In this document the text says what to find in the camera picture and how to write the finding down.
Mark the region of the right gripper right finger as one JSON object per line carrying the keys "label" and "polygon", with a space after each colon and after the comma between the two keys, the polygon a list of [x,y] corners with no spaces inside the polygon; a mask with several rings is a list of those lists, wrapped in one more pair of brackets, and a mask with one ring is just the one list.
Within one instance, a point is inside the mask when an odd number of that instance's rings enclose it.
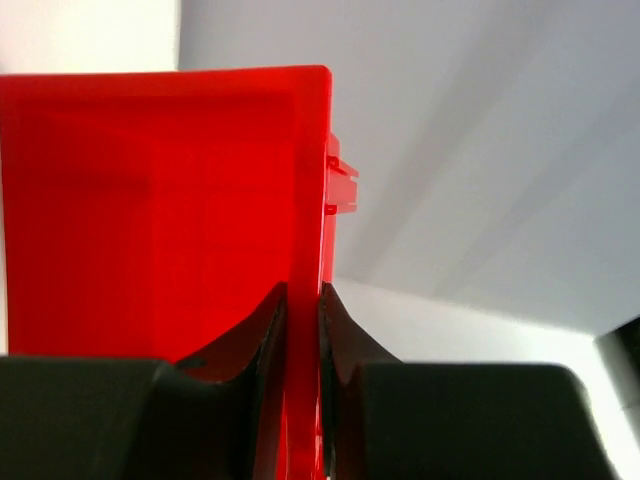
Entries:
{"label": "right gripper right finger", "polygon": [[323,467],[332,479],[613,479],[584,385],[549,363],[408,363],[318,303]]}

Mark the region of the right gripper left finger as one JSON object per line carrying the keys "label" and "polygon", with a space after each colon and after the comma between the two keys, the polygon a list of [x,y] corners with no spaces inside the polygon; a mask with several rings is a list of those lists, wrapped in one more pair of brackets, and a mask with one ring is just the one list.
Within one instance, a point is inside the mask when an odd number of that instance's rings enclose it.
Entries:
{"label": "right gripper left finger", "polygon": [[273,479],[287,287],[176,363],[6,356],[5,479]]}

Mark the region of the red plastic bin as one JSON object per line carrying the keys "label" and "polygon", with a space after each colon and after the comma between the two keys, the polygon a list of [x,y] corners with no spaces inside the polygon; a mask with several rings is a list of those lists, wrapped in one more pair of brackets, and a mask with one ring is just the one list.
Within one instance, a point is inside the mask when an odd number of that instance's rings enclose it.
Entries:
{"label": "red plastic bin", "polygon": [[331,95],[320,65],[3,77],[2,359],[176,363],[285,284],[273,479],[321,478],[317,307],[357,196]]}

